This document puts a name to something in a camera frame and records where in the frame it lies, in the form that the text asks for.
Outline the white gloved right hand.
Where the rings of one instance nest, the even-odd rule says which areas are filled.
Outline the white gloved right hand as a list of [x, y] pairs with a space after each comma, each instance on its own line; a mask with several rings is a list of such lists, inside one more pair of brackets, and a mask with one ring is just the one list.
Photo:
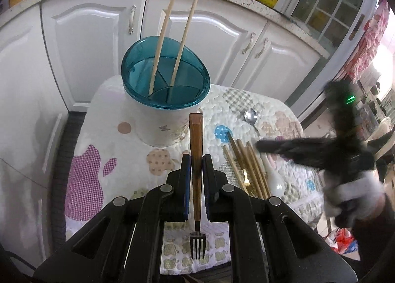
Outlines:
[[356, 180], [341, 183], [340, 178], [328, 171], [324, 179], [324, 210], [329, 218], [340, 218], [345, 214], [345, 226], [355, 221], [376, 218], [384, 209], [386, 195], [384, 186], [375, 171], [363, 171]]

